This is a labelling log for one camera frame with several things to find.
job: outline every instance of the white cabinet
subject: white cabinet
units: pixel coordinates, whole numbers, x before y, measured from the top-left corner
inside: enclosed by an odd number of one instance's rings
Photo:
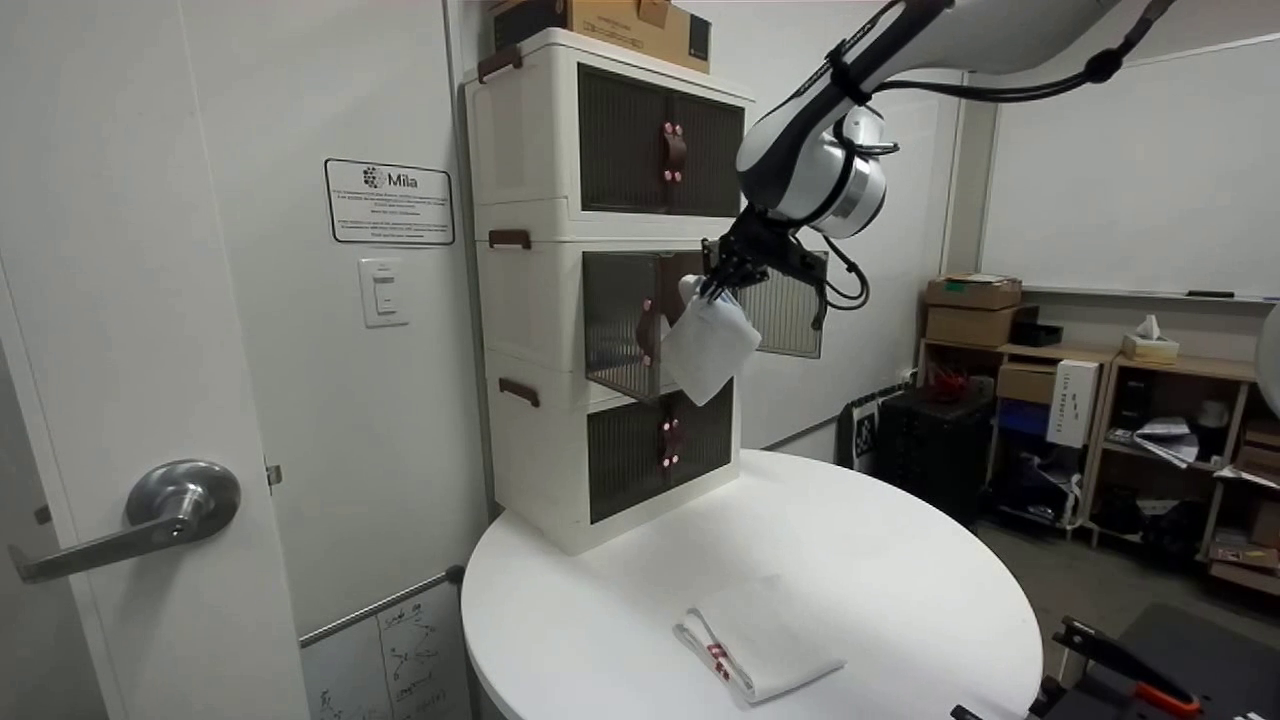
[[[470,130],[498,505],[594,549],[729,478],[738,392],[689,402],[635,337],[740,207],[743,96],[546,30],[470,84]]]

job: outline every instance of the door handle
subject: door handle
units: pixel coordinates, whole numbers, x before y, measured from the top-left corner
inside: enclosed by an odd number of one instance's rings
[[[33,558],[12,542],[10,557],[24,583],[61,581],[216,537],[236,520],[236,508],[239,478],[224,465],[168,459],[133,484],[124,505],[133,529],[44,558]]]

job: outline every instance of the floor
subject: floor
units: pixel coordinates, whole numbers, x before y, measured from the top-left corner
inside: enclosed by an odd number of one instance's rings
[[[1200,581],[1187,567],[1166,567],[1129,549],[1090,549],[1055,533],[991,520],[973,523],[973,533],[1023,583],[1043,632],[1043,667],[1055,662],[1050,636],[1064,614],[1123,632],[1150,603],[1171,603],[1280,646],[1280,599],[1271,595]]]

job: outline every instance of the wall sign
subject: wall sign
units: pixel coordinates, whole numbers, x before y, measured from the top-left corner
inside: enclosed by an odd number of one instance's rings
[[[332,154],[323,184],[339,243],[453,243],[448,173]]]

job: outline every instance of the door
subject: door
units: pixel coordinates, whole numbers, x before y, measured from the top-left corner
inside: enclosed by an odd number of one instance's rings
[[[18,593],[74,588],[114,720],[290,720],[301,646],[183,36],[175,0],[0,5],[0,346],[33,452],[0,484],[53,515],[0,542],[130,529],[165,459],[231,466],[220,537]]]

